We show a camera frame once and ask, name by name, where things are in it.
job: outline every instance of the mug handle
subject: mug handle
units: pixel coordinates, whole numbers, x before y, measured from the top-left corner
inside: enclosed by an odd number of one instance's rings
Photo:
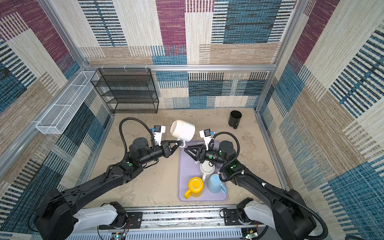
[[[184,194],[184,198],[188,199],[190,196],[192,196],[191,190],[188,189],[188,191]]]
[[[227,188],[224,186],[224,183],[221,183],[220,185],[221,185],[221,191],[222,191],[223,193],[227,194],[227,193],[228,193],[228,190],[227,190]]]
[[[183,144],[182,145],[180,145],[180,147],[185,147],[185,141],[184,140],[182,140],[183,141]]]
[[[239,123],[237,122],[237,119],[235,119],[235,123],[233,124],[233,129],[237,129],[237,126],[239,126]]]

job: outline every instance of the white mug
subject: white mug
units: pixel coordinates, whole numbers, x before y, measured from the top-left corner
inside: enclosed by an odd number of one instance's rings
[[[202,164],[200,164],[200,171],[203,173],[203,177],[201,179],[204,182],[205,179],[215,171],[215,165],[210,161],[205,160]]]
[[[180,147],[185,147],[185,142],[191,141],[195,135],[195,125],[183,120],[176,120],[172,123],[170,133],[177,138],[177,140],[183,141]]]

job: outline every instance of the black mug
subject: black mug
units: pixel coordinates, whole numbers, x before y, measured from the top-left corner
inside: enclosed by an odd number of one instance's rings
[[[234,129],[237,129],[237,126],[239,126],[240,119],[241,119],[241,112],[239,111],[232,111],[229,115],[228,124],[229,126],[233,127]]]

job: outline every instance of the black cable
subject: black cable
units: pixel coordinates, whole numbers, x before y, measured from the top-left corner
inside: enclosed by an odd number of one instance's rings
[[[120,122],[120,125],[119,125],[119,131],[120,131],[120,136],[121,136],[121,140],[122,140],[122,143],[124,144],[124,149],[125,149],[125,153],[124,153],[124,156],[125,154],[127,154],[128,152],[128,148],[127,148],[127,144],[125,142],[125,139],[124,139],[124,135],[122,134],[122,124],[127,121],[127,120],[135,120],[139,123],[141,123],[146,129],[147,131],[149,132],[149,134],[151,135],[151,141],[152,141],[152,152],[155,151],[155,137],[153,136],[153,133],[152,133],[152,130],[141,120],[137,119],[137,118],[124,118],[123,120],[121,120]]]
[[[260,234],[257,233],[258,236],[256,238],[254,238],[253,240],[259,240],[260,238],[262,238],[264,236],[265,232],[267,231],[267,229],[268,229],[268,225],[265,226],[265,228],[263,229],[263,231]]]
[[[320,223],[321,227],[323,228],[323,232],[318,235],[318,236],[307,236],[306,239],[308,240],[322,240],[324,238],[327,237],[328,235],[328,227],[327,225],[325,224],[324,220],[315,212],[313,211],[312,209],[310,209],[309,207],[307,206],[304,206],[303,204],[297,202],[296,200],[294,200],[293,198],[279,192],[279,191],[276,191],[275,189],[273,189],[272,187],[268,186],[266,183],[264,183],[264,180],[259,178],[258,176],[256,176],[254,173],[250,172],[250,171],[237,171],[237,172],[234,172],[232,173],[228,178],[226,179],[222,179],[221,177],[221,174],[219,174],[219,178],[222,182],[227,182],[229,181],[230,179],[232,179],[234,176],[236,175],[239,175],[239,174],[245,174],[245,175],[249,175],[251,177],[253,177],[256,181],[258,181],[260,184],[263,185],[263,187],[269,191],[271,191],[272,193],[276,194],[276,195],[279,195],[281,196],[282,198],[302,207],[303,209],[305,209],[308,213],[310,213],[312,216],[314,216]]]
[[[235,157],[234,157],[233,159],[231,159],[230,161],[228,161],[226,164],[224,164],[224,165],[220,168],[219,172],[222,172],[223,169],[226,169],[229,165],[232,165],[232,163],[237,159],[237,157],[238,157],[239,154],[240,154],[240,143],[239,143],[239,141],[237,140],[237,138],[235,137],[235,135],[233,135],[233,134],[230,133],[230,132],[218,132],[218,133],[215,133],[215,134],[213,135],[211,141],[210,141],[209,144],[208,144],[208,148],[209,148],[209,150],[212,150],[212,148],[213,148],[213,146],[214,146],[215,138],[216,138],[218,135],[221,135],[221,134],[227,134],[227,135],[233,137],[233,139],[234,139],[235,142],[236,142],[237,149],[236,149],[236,155],[235,155]]]
[[[99,235],[99,238],[100,238],[101,240],[104,240],[104,239],[100,236],[100,233],[99,233],[99,226],[97,226],[97,234]]]
[[[361,238],[361,237],[356,237],[356,236],[352,236],[352,235],[347,235],[347,236],[345,236],[345,240],[350,240],[350,239],[364,240],[364,239]]]
[[[159,159],[157,159],[154,164],[151,164],[149,166],[147,166],[147,164],[146,164],[143,168],[146,169],[146,168],[152,167],[153,165],[156,165],[158,162],[159,162]]]
[[[107,167],[107,171],[105,171],[104,177],[102,178],[100,183],[104,183],[104,181],[108,178],[109,173],[111,172],[111,167],[116,166],[116,164],[111,164]]]
[[[31,212],[31,215],[29,216],[28,221],[27,221],[27,226],[28,226],[29,230],[31,230],[31,231],[33,231],[33,232],[39,232],[39,231],[36,231],[36,230],[34,230],[34,229],[31,228],[30,221],[31,221],[31,218],[32,218],[33,214],[34,214],[37,210],[39,210],[40,208],[42,208],[43,206],[45,206],[45,205],[47,205],[47,204],[49,204],[49,203],[51,203],[51,202],[54,202],[54,201],[56,201],[56,200],[58,200],[58,199],[60,199],[60,198],[63,198],[63,197],[69,196],[69,195],[73,195],[73,194],[78,194],[78,193],[80,193],[80,192],[85,192],[85,191],[91,190],[91,189],[95,188],[96,186],[98,186],[99,184],[96,184],[95,186],[90,187],[90,188],[87,188],[87,189],[84,189],[84,190],[80,190],[80,191],[78,191],[78,192],[74,192],[74,193],[70,193],[70,194],[66,194],[66,195],[60,196],[60,197],[55,198],[55,199],[53,199],[53,200],[50,200],[49,202],[47,202],[47,203],[41,205],[40,207],[36,208],[35,210],[33,210],[33,211]]]
[[[224,210],[224,209],[227,209],[227,210],[228,210],[228,208],[224,207],[224,208],[220,209],[220,211],[218,212],[219,216],[220,216],[220,217],[222,217],[222,218],[224,218],[225,216],[224,216],[224,215],[223,215],[223,216],[221,216],[221,214],[220,214],[220,213],[221,213],[221,211],[222,211],[222,210]]]

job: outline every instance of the light blue mug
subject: light blue mug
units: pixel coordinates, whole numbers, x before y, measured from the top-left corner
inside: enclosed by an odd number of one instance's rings
[[[224,183],[220,181],[218,174],[211,175],[205,184],[207,185],[207,188],[211,193],[219,193],[220,191],[225,194],[228,193],[228,190],[224,186]]]

